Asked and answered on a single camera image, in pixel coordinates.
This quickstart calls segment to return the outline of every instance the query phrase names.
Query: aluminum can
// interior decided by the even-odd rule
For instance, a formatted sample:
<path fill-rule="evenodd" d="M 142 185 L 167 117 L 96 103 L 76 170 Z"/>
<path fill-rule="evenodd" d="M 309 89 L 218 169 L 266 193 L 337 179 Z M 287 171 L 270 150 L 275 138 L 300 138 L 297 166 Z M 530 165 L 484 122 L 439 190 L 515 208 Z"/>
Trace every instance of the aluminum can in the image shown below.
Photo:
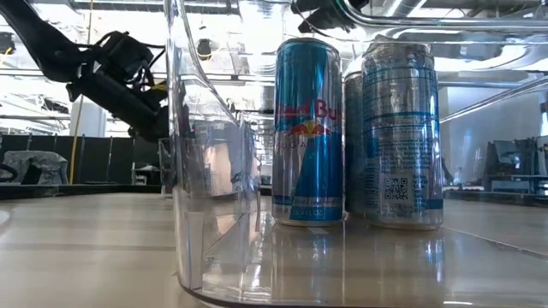
<path fill-rule="evenodd" d="M 388 228 L 443 222 L 438 80 L 431 48 L 373 44 L 363 56 L 366 218 Z"/>
<path fill-rule="evenodd" d="M 367 152 L 366 109 L 363 104 L 361 71 L 344 78 L 344 209 L 352 216 L 364 216 Z"/>
<path fill-rule="evenodd" d="M 343 217 L 342 77 L 338 52 L 315 38 L 277 51 L 272 215 L 320 227 Z"/>

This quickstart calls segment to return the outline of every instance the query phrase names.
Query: blue and silver can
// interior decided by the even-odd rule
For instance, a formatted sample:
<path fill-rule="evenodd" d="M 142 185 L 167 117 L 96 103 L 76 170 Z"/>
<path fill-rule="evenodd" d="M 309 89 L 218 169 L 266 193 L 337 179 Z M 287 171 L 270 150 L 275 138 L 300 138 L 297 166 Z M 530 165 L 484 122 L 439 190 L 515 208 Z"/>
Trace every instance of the blue and silver can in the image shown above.
<path fill-rule="evenodd" d="M 431 48 L 373 44 L 363 56 L 365 216 L 388 228 L 443 220 L 438 80 Z"/>
<path fill-rule="evenodd" d="M 277 51 L 272 215 L 320 227 L 343 218 L 342 78 L 338 52 L 315 38 Z"/>
<path fill-rule="evenodd" d="M 363 104 L 361 70 L 344 77 L 344 209 L 352 216 L 364 216 L 367 204 L 366 106 Z"/>

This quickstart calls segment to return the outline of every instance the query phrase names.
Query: can lid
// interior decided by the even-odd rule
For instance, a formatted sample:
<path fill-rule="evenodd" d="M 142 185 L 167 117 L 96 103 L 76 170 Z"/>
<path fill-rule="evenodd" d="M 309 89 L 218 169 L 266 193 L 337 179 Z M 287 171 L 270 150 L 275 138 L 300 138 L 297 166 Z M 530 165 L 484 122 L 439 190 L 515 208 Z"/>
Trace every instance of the can lid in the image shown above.
<path fill-rule="evenodd" d="M 322 44 L 324 45 L 325 47 L 328 47 L 330 49 L 332 49 L 333 51 L 335 51 L 337 54 L 339 54 L 339 50 L 337 50 L 337 48 L 335 48 L 333 45 L 331 44 L 327 44 L 326 42 L 324 42 L 323 40 L 321 39 L 317 39 L 317 38 L 290 38 L 286 41 L 284 41 L 280 47 L 277 48 L 277 52 L 279 53 L 280 50 L 287 44 L 291 44 L 291 43 L 316 43 L 316 44 Z"/>
<path fill-rule="evenodd" d="M 361 77 L 361 71 L 357 71 L 357 72 L 350 72 L 348 73 L 346 76 L 344 76 L 344 80 L 350 80 L 350 79 L 353 79 L 353 78 L 356 78 L 360 76 Z"/>

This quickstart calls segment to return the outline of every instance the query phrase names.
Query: metal pipe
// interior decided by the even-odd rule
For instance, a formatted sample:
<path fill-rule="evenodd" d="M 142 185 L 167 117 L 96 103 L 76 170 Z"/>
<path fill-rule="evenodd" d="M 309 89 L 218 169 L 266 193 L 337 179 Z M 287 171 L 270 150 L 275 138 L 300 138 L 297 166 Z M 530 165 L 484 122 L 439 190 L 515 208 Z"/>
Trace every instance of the metal pipe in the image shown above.
<path fill-rule="evenodd" d="M 36 124 L 40 124 L 40 125 L 43 125 L 43 127 L 41 127 L 40 129 L 43 129 L 45 130 L 46 128 L 55 128 L 55 129 L 59 129 L 59 127 L 53 127 L 52 124 L 47 121 L 54 121 L 52 119 L 34 119 L 32 116 L 29 116 L 30 119 L 14 119 L 12 117 L 10 117 L 9 115 L 0 115 L 0 119 L 6 119 L 6 120 L 26 120 L 26 121 L 30 121 L 30 122 L 33 122 L 33 123 L 36 123 Z"/>
<path fill-rule="evenodd" d="M 70 116 L 58 115 L 0 115 L 0 119 L 6 120 L 27 120 L 27 121 L 70 121 Z M 108 118 L 106 121 L 117 122 L 120 119 Z"/>
<path fill-rule="evenodd" d="M 28 134 L 27 138 L 27 151 L 31 150 L 31 143 L 33 142 L 33 133 Z"/>
<path fill-rule="evenodd" d="M 438 86 L 447 87 L 468 87 L 468 88 L 487 88 L 487 89 L 514 89 L 523 85 L 521 82 L 492 82 L 492 81 L 439 81 Z"/>
<path fill-rule="evenodd" d="M 458 31 L 486 31 L 489 33 L 537 33 L 548 30 L 547 20 L 514 20 L 504 18 L 398 18 L 364 15 L 350 0 L 335 0 L 339 12 L 363 27 L 394 27 Z"/>
<path fill-rule="evenodd" d="M 104 181 L 108 182 L 110 178 L 110 163 L 112 163 L 112 144 L 114 143 L 114 138 L 110 136 L 110 146 L 109 146 L 109 161 L 106 164 L 106 175 Z"/>
<path fill-rule="evenodd" d="M 504 91 L 497 95 L 494 95 L 488 99 L 484 99 L 479 103 L 473 104 L 471 106 L 458 110 L 457 112 L 451 115 L 446 116 L 445 118 L 441 119 L 439 122 L 444 123 L 447 121 L 455 120 L 456 118 L 484 109 L 485 107 L 489 107 L 493 104 L 501 103 L 504 100 L 515 98 L 520 95 L 528 94 L 531 92 L 545 91 L 546 88 L 548 88 L 548 76 L 539 78 L 537 80 L 529 81 L 527 83 L 522 84 L 521 86 L 518 86 L 517 88 L 510 89 L 508 91 Z"/>
<path fill-rule="evenodd" d="M 70 3 L 72 9 L 89 9 L 90 1 L 73 1 Z M 207 14 L 207 15 L 239 15 L 240 9 L 235 3 L 227 1 L 221 3 L 218 1 L 185 1 L 185 10 L 188 14 Z M 164 12 L 163 2 L 123 2 L 123 1 L 100 1 L 93 4 L 97 10 L 121 10 L 138 12 Z"/>
<path fill-rule="evenodd" d="M 80 137 L 81 139 L 81 144 L 80 144 L 80 157 L 78 157 L 78 169 L 76 170 L 76 183 L 77 184 L 81 184 L 81 176 L 82 176 L 82 166 L 83 166 L 83 163 L 84 163 L 84 154 L 86 154 L 86 152 L 84 151 L 85 148 L 86 148 L 86 135 L 85 134 L 82 134 L 82 136 Z"/>
<path fill-rule="evenodd" d="M 420 9 L 426 0 L 388 0 L 383 5 L 382 16 L 407 17 L 411 12 Z"/>

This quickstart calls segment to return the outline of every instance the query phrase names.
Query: red bull logo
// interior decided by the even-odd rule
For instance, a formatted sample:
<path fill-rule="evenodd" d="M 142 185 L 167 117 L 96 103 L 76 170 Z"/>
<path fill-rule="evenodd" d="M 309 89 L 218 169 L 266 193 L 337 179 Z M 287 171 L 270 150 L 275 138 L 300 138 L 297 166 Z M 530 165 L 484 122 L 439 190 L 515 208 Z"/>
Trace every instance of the red bull logo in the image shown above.
<path fill-rule="evenodd" d="M 288 136 L 302 135 L 305 137 L 314 137 L 319 135 L 331 135 L 331 130 L 316 121 L 306 121 L 291 128 L 288 132 Z"/>
<path fill-rule="evenodd" d="M 280 106 L 278 114 L 282 118 L 292 118 L 292 117 L 303 117 L 310 118 L 311 111 L 311 102 L 307 100 L 301 107 L 291 108 L 284 107 L 284 104 L 277 104 Z M 343 118 L 343 113 L 341 110 L 333 109 L 327 107 L 327 103 L 323 99 L 313 100 L 313 109 L 315 118 L 326 118 L 329 117 L 333 121 L 340 121 Z"/>

